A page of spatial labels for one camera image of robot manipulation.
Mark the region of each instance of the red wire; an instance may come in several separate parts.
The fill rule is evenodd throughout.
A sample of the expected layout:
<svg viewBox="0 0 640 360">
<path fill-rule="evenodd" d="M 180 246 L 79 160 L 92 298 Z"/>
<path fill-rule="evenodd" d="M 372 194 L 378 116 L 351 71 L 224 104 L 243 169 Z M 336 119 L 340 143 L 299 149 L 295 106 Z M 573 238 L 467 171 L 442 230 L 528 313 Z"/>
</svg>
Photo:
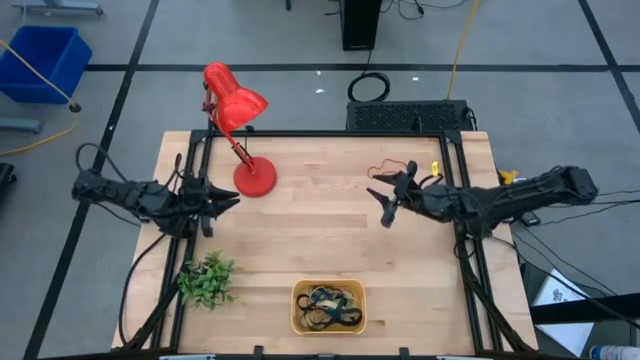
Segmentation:
<svg viewBox="0 0 640 360">
<path fill-rule="evenodd" d="M 371 175 L 371 170 L 372 170 L 372 169 L 375 169 L 375 170 L 382 170 L 382 169 L 384 168 L 384 164 L 385 164 L 387 161 L 392 162 L 392 163 L 396 163 L 396 164 L 401 164 L 401 165 L 403 165 L 405 168 L 407 167 L 407 164 L 406 164 L 404 161 L 399 161 L 399 160 L 393 160 L 393 159 L 386 158 L 386 159 L 382 160 L 382 164 L 380 164 L 380 166 L 371 166 L 371 167 L 369 167 L 369 169 L 367 169 L 367 177 L 368 177 L 369 179 L 372 179 L 372 178 L 373 178 L 373 176 Z M 397 173 L 397 172 L 398 172 L 398 171 L 383 171 L 383 172 L 381 172 L 381 173 L 379 173 L 379 174 L 376 174 L 376 175 L 390 175 L 390 174 L 395 174 L 395 173 Z"/>
</svg>

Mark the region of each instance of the wooden table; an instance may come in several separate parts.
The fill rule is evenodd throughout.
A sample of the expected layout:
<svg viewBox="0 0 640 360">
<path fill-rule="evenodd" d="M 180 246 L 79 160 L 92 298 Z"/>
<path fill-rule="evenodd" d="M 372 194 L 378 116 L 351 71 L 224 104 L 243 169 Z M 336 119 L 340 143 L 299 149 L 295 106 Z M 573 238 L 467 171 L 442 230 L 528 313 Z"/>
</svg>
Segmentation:
<svg viewBox="0 0 640 360">
<path fill-rule="evenodd" d="M 189 132 L 166 132 L 155 178 L 163 181 L 177 153 L 186 154 Z M 463 133 L 471 183 L 497 185 L 486 133 Z M 242 198 L 214 224 L 215 236 L 199 236 L 195 255 L 222 250 L 236 260 L 232 277 L 236 303 L 185 311 L 183 353 L 268 354 L 473 354 L 451 224 L 399 210 L 391 229 L 380 225 L 381 208 L 367 186 L 391 194 L 367 170 L 389 158 L 418 163 L 416 178 L 441 161 L 439 143 L 427 138 L 251 138 L 254 156 L 275 164 L 278 183 L 264 198 Z M 453 147 L 452 163 L 456 164 Z M 212 182 L 234 189 L 238 159 L 224 139 L 214 139 L 209 166 Z M 384 170 L 400 170 L 387 162 Z M 508 227 L 494 234 L 511 240 Z M 145 225 L 136 256 L 158 236 Z M 130 338 L 158 301 L 169 241 L 147 255 L 133 275 L 125 312 Z M 493 295 L 498 308 L 531 346 L 537 347 L 514 251 L 485 241 Z M 291 288 L 300 279 L 356 278 L 366 287 L 368 323 L 361 335 L 299 336 L 291 328 Z M 486 314 L 478 302 L 483 340 L 490 348 Z M 168 344 L 174 306 L 167 311 L 162 345 Z M 114 346 L 119 345 L 116 336 Z"/>
</svg>

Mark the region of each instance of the yellow clip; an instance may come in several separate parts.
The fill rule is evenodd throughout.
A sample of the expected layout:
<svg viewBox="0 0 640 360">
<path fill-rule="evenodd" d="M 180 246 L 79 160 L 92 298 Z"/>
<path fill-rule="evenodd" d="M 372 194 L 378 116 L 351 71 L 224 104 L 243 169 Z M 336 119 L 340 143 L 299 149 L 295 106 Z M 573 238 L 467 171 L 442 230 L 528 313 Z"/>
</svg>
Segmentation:
<svg viewBox="0 0 640 360">
<path fill-rule="evenodd" d="M 502 180 L 505 185 L 513 184 L 514 180 L 518 177 L 519 173 L 516 170 L 513 171 L 504 171 L 500 170 L 500 176 L 502 176 Z"/>
<path fill-rule="evenodd" d="M 440 164 L 437 161 L 431 163 L 431 175 L 438 176 L 440 175 Z"/>
</svg>

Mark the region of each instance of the yellow basket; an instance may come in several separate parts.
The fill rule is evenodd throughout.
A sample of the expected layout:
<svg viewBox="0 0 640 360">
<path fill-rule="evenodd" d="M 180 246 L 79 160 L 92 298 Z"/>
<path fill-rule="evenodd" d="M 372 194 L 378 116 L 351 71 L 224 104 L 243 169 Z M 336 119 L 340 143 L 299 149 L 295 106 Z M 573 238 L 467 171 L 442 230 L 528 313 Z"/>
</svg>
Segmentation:
<svg viewBox="0 0 640 360">
<path fill-rule="evenodd" d="M 327 329 L 322 331 L 313 331 L 304 328 L 300 323 L 302 317 L 302 310 L 297 306 L 296 300 L 298 295 L 305 292 L 311 286 L 329 286 L 333 288 L 347 289 L 351 291 L 355 300 L 359 301 L 362 305 L 362 320 L 358 325 L 350 327 L 340 324 L 333 324 Z M 313 280 L 300 280 L 293 287 L 291 292 L 291 327 L 299 335 L 308 334 L 361 334 L 367 325 L 367 296 L 364 292 L 364 286 L 362 283 L 355 279 L 313 279 Z"/>
</svg>

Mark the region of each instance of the blue plastic crate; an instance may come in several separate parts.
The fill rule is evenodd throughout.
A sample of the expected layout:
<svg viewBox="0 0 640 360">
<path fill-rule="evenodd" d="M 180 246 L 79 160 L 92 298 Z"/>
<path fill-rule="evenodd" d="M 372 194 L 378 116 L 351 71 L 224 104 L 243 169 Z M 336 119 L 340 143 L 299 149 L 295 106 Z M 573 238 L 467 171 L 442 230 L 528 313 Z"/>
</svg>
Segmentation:
<svg viewBox="0 0 640 360">
<path fill-rule="evenodd" d="M 91 49 L 73 27 L 23 26 L 11 47 L 52 83 L 71 96 L 91 58 Z M 0 90 L 16 102 L 65 104 L 9 51 L 0 57 Z"/>
</svg>

